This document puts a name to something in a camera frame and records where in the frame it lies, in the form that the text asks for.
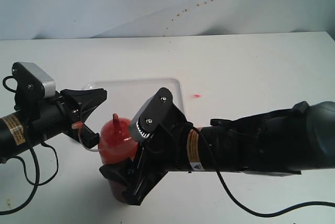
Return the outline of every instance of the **white tabletop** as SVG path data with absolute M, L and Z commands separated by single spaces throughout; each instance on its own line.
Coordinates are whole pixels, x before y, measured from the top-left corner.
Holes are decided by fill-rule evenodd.
M 236 119 L 302 100 L 335 100 L 335 43 L 325 32 L 205 37 L 0 41 L 1 76 L 16 61 L 34 62 L 56 80 L 57 89 L 81 89 L 94 80 L 174 77 L 181 83 L 186 116 L 195 125 L 211 118 Z M 0 90 L 0 115 L 14 111 L 13 94 Z M 192 94 L 201 97 L 192 99 Z M 1 223 L 333 223 L 335 209 L 308 207 L 274 219 L 239 209 L 214 173 L 169 173 L 140 207 L 116 202 L 100 175 L 97 153 L 64 135 L 55 146 L 60 170 L 38 188 L 22 211 Z M 49 150 L 36 147 L 41 180 L 54 169 Z M 34 178 L 32 158 L 28 172 Z M 0 165 L 1 210 L 21 204 L 31 186 L 21 164 Z M 285 178 L 223 173 L 242 203 L 273 212 L 308 200 L 335 201 L 334 170 Z

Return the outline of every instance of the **screw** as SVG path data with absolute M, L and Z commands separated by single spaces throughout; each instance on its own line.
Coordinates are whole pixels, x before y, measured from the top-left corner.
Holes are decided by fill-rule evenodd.
M 146 120 L 146 124 L 149 126 L 149 125 L 151 125 L 152 124 L 152 119 L 151 118 L 148 118 L 147 120 Z

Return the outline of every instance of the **warning label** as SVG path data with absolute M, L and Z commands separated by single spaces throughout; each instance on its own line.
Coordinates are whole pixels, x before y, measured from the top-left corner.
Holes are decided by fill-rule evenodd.
M 23 133 L 23 126 L 15 115 L 10 114 L 2 118 L 2 120 L 12 133 L 16 145 L 26 142 L 25 135 Z
M 199 157 L 199 134 L 197 134 L 194 130 L 191 130 L 188 134 L 187 138 L 187 156 L 189 163 L 194 171 L 204 171 Z

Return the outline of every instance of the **red stain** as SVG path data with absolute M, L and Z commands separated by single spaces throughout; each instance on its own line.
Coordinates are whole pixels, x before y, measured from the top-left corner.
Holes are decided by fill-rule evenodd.
M 199 94 L 193 94 L 191 97 L 192 97 L 192 98 L 200 98 L 201 95 L 199 95 Z

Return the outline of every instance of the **white wall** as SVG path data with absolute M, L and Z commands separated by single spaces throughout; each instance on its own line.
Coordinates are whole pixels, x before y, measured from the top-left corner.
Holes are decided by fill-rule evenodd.
M 335 0 L 0 0 L 0 8 L 0 39 L 335 30 Z

